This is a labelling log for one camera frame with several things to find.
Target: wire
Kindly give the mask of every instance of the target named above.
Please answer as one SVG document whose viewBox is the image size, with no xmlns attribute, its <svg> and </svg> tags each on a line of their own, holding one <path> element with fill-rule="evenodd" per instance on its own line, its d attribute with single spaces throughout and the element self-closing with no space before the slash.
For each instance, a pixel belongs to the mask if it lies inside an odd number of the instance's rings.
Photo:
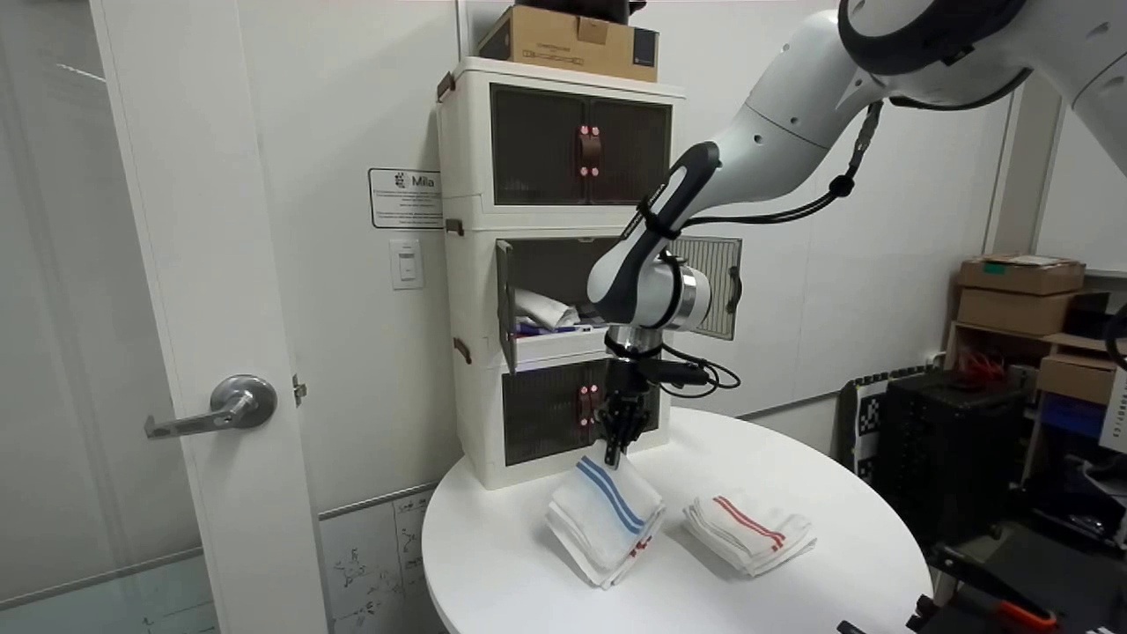
<svg viewBox="0 0 1127 634">
<path fill-rule="evenodd" d="M 875 138 L 879 110 L 884 110 L 884 103 L 873 103 L 867 110 L 867 123 L 858 127 L 858 136 L 851 143 L 847 170 L 843 175 L 834 175 L 820 199 L 813 199 L 800 209 L 790 209 L 790 211 L 776 211 L 776 214 L 698 214 L 698 219 L 688 219 L 682 229 L 689 229 L 689 226 L 785 226 L 785 224 L 800 224 L 800 219 L 809 219 L 809 214 L 832 209 L 838 199 L 847 199 L 854 188 L 854 174 Z"/>
<path fill-rule="evenodd" d="M 1114 355 L 1114 363 L 1127 372 L 1127 353 L 1120 349 L 1124 333 L 1127 333 L 1127 308 L 1120 308 L 1120 313 L 1107 323 L 1107 353 Z"/>
<path fill-rule="evenodd" d="M 938 106 L 938 103 L 917 103 L 917 100 L 890 100 L 902 110 L 931 110 L 931 114 L 962 114 L 962 110 L 982 110 L 1012 93 L 1019 93 L 1029 83 L 1029 69 L 1020 69 L 1006 85 L 999 85 L 995 93 L 974 100 L 974 103 L 958 103 L 958 106 Z"/>
<path fill-rule="evenodd" d="M 698 372 L 704 372 L 706 379 L 706 388 L 704 390 L 671 390 L 661 383 L 664 394 L 675 394 L 675 399 L 710 399 L 713 390 L 735 390 L 742 381 L 740 375 L 733 375 L 729 367 L 723 363 L 710 363 L 710 361 L 699 361 L 699 355 L 689 355 L 689 353 L 679 353 L 671 346 L 661 346 L 664 355 L 679 361 L 679 363 L 689 363 Z"/>
</svg>

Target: folded towel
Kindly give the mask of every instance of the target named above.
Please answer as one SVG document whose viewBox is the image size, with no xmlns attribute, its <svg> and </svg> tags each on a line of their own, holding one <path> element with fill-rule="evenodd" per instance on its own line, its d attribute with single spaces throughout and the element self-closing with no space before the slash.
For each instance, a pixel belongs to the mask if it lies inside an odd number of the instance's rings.
<svg viewBox="0 0 1127 634">
<path fill-rule="evenodd" d="M 809 518 L 750 495 L 698 496 L 682 518 L 689 535 L 746 578 L 762 578 L 813 548 Z"/>
<path fill-rule="evenodd" d="M 553 495 L 546 524 L 582 576 L 607 588 L 645 558 L 661 512 L 661 496 L 630 465 L 582 460 Z"/>
<path fill-rule="evenodd" d="M 541 327 L 553 327 L 553 333 L 578 327 L 578 312 L 575 308 L 567 308 L 560 299 L 550 299 L 550 295 L 540 295 L 540 293 L 529 293 L 529 289 L 515 293 L 515 312 L 531 316 Z"/>
</svg>

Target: shelf unit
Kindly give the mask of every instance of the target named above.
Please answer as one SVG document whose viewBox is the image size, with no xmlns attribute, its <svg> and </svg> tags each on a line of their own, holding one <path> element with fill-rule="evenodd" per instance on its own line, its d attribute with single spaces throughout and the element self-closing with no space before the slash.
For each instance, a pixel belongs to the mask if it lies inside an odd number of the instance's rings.
<svg viewBox="0 0 1127 634">
<path fill-rule="evenodd" d="M 585 278 L 664 175 L 675 93 L 575 70 L 465 60 L 439 83 L 438 143 L 460 453 L 481 485 L 570 470 L 596 442 L 607 323 Z M 585 327 L 516 336 L 515 289 Z M 636 448 L 668 437 L 668 401 Z"/>
</svg>

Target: cardboard box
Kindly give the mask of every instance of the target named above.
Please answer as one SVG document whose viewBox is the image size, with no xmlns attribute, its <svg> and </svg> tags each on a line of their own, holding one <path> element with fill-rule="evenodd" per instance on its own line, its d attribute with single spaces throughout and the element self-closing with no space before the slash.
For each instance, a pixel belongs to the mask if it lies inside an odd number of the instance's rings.
<svg viewBox="0 0 1127 634">
<path fill-rule="evenodd" d="M 477 49 L 493 60 L 658 83 L 658 35 L 615 22 L 515 5 Z"/>
<path fill-rule="evenodd" d="M 958 293 L 958 323 L 1019 337 L 1047 337 L 1059 333 L 1069 295 L 1014 295 L 1014 293 Z"/>
<path fill-rule="evenodd" d="M 1127 454 L 1127 372 L 1117 372 L 1117 383 L 1101 416 L 1098 448 Z"/>
<path fill-rule="evenodd" d="M 1114 394 L 1117 363 L 1084 355 L 1047 355 L 1035 372 L 1035 388 L 1090 407 L 1107 407 Z"/>
<path fill-rule="evenodd" d="M 966 260 L 954 282 L 962 289 L 1059 295 L 1084 285 L 1084 265 L 1052 259 L 982 259 Z"/>
</svg>

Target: white table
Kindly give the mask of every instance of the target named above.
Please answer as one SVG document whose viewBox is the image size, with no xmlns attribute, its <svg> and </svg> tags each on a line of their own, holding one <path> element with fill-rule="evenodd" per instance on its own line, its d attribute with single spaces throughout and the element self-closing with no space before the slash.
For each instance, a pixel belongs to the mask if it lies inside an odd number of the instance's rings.
<svg viewBox="0 0 1127 634">
<path fill-rule="evenodd" d="M 867 634 L 905 630 L 931 595 L 925 562 L 902 518 L 832 460 L 753 422 L 671 410 L 671 444 L 630 454 L 668 499 L 664 523 L 618 585 L 600 593 L 541 524 L 560 475 L 481 491 L 460 460 L 421 524 L 421 572 L 459 634 Z M 766 578 L 740 582 L 688 530 L 698 495 L 746 485 L 813 523 L 816 548 Z"/>
</svg>

